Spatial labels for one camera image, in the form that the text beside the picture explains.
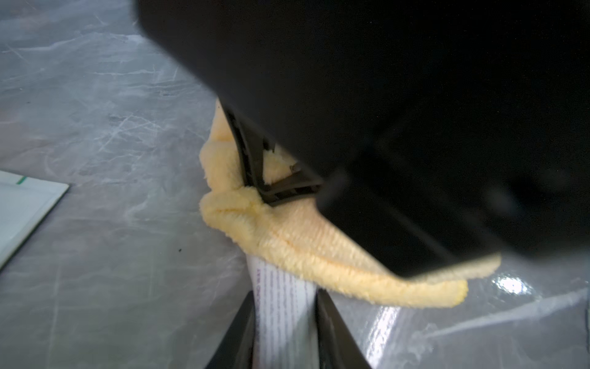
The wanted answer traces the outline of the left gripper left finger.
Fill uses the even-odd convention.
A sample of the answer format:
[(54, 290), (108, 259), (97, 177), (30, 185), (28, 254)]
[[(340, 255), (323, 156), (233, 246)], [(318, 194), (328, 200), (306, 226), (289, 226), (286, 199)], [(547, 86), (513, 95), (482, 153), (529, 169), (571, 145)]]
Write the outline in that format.
[(206, 369), (252, 369), (255, 336), (254, 293), (249, 292)]

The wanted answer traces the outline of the yellow microfibre cloth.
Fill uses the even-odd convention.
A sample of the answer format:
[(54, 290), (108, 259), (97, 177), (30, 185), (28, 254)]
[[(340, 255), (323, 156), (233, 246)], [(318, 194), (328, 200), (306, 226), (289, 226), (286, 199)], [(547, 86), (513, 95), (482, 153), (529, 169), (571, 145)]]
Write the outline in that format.
[(311, 198), (271, 207), (244, 184), (233, 134), (216, 103), (210, 135), (199, 155), (210, 191), (201, 199), (204, 222), (247, 254), (306, 281), (373, 304), (446, 307), (461, 304), (471, 279), (486, 278), (500, 255), (403, 280), (323, 218)]

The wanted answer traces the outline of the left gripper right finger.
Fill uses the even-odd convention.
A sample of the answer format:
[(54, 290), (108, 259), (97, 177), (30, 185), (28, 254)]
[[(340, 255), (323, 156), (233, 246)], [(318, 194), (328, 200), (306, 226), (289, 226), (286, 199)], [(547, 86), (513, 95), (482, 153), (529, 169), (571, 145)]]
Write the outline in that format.
[(371, 369), (329, 293), (317, 291), (315, 316), (320, 368)]

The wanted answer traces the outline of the dark blue cap tube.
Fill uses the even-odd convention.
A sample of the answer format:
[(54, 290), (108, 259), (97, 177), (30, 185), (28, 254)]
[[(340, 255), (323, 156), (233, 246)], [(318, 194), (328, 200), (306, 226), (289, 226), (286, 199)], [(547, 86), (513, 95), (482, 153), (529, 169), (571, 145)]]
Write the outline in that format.
[(318, 368), (317, 286), (247, 257), (255, 306), (253, 368)]

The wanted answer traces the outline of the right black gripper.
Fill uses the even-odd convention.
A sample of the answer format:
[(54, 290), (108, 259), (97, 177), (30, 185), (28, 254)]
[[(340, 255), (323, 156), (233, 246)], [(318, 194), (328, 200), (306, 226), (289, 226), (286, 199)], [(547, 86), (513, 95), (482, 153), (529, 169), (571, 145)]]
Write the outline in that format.
[(138, 1), (145, 34), (299, 162), (400, 277), (589, 246), (587, 1)]

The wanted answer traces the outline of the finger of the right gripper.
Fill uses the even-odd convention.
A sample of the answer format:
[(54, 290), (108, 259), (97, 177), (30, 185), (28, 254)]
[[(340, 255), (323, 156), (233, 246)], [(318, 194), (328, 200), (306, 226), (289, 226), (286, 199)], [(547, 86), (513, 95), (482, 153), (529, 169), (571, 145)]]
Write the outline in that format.
[(265, 163), (264, 155), (275, 151), (275, 142), (253, 130), (249, 121), (229, 106), (221, 104), (221, 109), (238, 147), (244, 184), (257, 189), (264, 203), (276, 207), (313, 197), (319, 192), (323, 180), (308, 173), (299, 162), (289, 166), (289, 175), (286, 178), (273, 184), (266, 183), (264, 169), (270, 166)]

